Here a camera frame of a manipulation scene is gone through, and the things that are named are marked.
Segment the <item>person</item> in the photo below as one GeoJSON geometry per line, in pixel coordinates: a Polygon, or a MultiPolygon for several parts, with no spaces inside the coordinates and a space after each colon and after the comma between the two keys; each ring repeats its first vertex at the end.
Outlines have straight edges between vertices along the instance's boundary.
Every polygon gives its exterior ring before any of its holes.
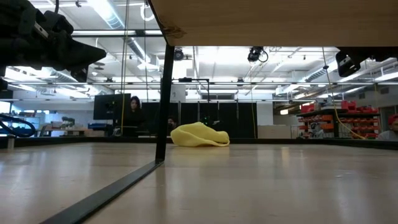
{"type": "Polygon", "coordinates": [[[145,116],[141,108],[141,102],[138,97],[133,96],[130,99],[131,111],[123,119],[123,136],[137,136],[136,131],[143,130],[145,127],[145,116]]]}
{"type": "Polygon", "coordinates": [[[384,131],[377,137],[382,141],[398,141],[398,114],[391,115],[388,118],[390,130],[384,131]]]}
{"type": "Polygon", "coordinates": [[[168,126],[167,126],[167,135],[170,135],[170,133],[175,129],[175,128],[177,128],[177,120],[174,118],[174,117],[172,117],[172,116],[169,116],[169,119],[167,120],[167,124],[168,124],[168,126]]]}

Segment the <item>computer monitor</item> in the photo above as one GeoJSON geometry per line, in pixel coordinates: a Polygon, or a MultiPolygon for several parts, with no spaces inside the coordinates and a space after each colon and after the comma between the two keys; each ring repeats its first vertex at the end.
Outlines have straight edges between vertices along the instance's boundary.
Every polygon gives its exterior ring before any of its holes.
{"type": "MultiPolygon", "coordinates": [[[[131,111],[131,94],[124,94],[124,115],[131,111]]],[[[123,94],[98,95],[94,98],[94,120],[119,120],[123,110],[123,94]]]]}

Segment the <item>red cap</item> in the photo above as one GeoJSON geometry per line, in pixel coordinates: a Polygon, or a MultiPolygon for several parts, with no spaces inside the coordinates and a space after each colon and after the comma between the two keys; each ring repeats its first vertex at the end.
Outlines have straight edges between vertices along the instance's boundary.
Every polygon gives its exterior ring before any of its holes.
{"type": "Polygon", "coordinates": [[[398,120],[398,114],[394,114],[388,117],[388,125],[392,125],[395,120],[398,120]]]}

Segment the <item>woman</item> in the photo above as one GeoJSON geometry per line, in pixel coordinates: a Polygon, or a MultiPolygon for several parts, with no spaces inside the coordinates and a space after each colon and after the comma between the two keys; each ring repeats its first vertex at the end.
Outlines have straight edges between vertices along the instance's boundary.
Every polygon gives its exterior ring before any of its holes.
{"type": "Polygon", "coordinates": [[[127,114],[123,121],[123,136],[137,136],[136,131],[144,129],[145,116],[141,109],[141,102],[138,97],[133,96],[130,99],[131,112],[127,114]]]}
{"type": "Polygon", "coordinates": [[[390,130],[379,134],[377,140],[382,141],[398,141],[398,114],[394,114],[388,118],[390,130]]]}

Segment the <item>yellow fabric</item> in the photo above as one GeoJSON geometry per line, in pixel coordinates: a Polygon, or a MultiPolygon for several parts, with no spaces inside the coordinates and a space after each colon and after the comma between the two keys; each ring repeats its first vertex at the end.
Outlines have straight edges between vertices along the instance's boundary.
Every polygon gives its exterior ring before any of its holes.
{"type": "Polygon", "coordinates": [[[174,144],[178,146],[228,146],[229,136],[225,131],[215,131],[201,122],[185,124],[171,132],[174,144]]]}

